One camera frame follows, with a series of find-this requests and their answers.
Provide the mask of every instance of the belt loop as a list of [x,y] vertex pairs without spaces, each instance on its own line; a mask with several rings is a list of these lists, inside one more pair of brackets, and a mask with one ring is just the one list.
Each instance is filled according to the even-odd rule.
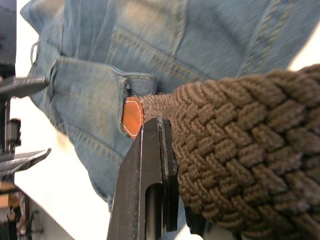
[[31,61],[31,65],[33,65],[35,63],[35,61],[37,60],[37,56],[38,54],[35,56],[35,60],[34,60],[34,51],[35,51],[35,47],[38,47],[38,44],[40,42],[37,41],[36,43],[32,44],[31,46],[31,52],[30,52],[30,61]]

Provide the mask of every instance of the brown woven belt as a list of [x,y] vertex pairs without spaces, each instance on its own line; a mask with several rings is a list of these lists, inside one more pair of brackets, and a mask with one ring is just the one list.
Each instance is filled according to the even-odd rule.
[[320,239],[320,64],[126,99],[131,137],[157,117],[195,213],[251,239]]

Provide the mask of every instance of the brown leather tab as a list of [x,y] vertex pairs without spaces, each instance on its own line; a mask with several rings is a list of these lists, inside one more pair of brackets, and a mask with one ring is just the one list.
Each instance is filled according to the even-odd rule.
[[122,122],[124,130],[131,138],[136,138],[144,120],[144,110],[139,98],[135,96],[127,97],[123,106]]

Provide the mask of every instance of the denim fabric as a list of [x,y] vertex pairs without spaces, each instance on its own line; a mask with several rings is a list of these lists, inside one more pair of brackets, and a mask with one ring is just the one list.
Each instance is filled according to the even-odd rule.
[[286,68],[320,1],[32,0],[21,15],[39,33],[30,73],[50,79],[32,100],[68,135],[110,204],[132,144],[121,128],[126,97]]

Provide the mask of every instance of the jeans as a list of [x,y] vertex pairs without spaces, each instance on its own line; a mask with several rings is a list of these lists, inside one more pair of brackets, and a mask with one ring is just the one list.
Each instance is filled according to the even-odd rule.
[[21,15],[39,33],[30,73],[50,80],[31,99],[68,135],[111,205],[133,142],[121,127],[126,97],[286,68],[319,20],[320,2],[32,0]]

